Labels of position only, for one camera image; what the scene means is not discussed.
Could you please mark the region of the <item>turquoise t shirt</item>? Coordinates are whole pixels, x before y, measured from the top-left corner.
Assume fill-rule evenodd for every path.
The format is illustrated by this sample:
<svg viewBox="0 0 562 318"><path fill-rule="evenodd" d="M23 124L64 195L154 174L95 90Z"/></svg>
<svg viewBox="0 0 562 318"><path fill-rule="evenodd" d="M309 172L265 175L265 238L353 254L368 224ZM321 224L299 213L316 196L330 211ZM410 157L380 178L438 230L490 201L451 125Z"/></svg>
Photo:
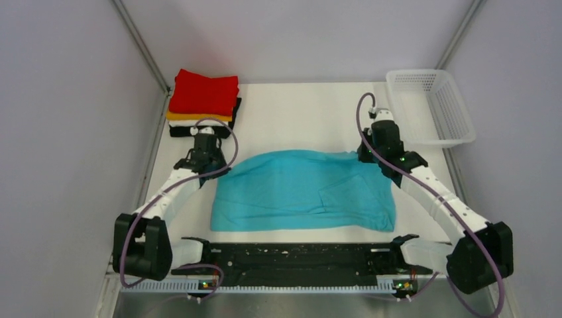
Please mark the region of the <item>turquoise t shirt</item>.
<svg viewBox="0 0 562 318"><path fill-rule="evenodd" d="M392 232L391 181L354 152L283 150L253 156L218 179L210 227L217 232L358 226Z"/></svg>

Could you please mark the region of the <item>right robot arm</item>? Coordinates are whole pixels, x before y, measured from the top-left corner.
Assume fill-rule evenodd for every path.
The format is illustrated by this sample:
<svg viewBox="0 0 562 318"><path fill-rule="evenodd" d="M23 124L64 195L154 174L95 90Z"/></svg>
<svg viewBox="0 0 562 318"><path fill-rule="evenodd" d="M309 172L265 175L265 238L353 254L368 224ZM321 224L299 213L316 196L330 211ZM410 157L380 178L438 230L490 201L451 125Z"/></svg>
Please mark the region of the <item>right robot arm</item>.
<svg viewBox="0 0 562 318"><path fill-rule="evenodd" d="M414 265L445 274L465 294L514 273L513 234L504 222L491 223L449 190L415 151L407 151L392 120L360 130L359 160L377 164L382 175L408 194L441 227L448 243L412 236L393 250L388 263L397 273Z"/></svg>

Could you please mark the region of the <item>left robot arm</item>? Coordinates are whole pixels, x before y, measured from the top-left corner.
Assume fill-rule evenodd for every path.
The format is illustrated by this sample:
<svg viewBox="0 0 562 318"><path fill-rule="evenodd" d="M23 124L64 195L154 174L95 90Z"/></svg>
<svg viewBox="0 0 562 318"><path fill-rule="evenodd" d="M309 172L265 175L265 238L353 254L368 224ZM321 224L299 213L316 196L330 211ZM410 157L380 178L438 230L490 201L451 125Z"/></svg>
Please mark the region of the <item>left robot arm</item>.
<svg viewBox="0 0 562 318"><path fill-rule="evenodd" d="M230 167L221 150L222 141L212 129L194 137L194 147L178 160L163 185L131 214L122 213L114 224L113 270L125 277L163 280L171 270L188 265L204 274L212 266L212 255L201 239L183 238L172 243L168 227L187 200L207 180L225 175Z"/></svg>

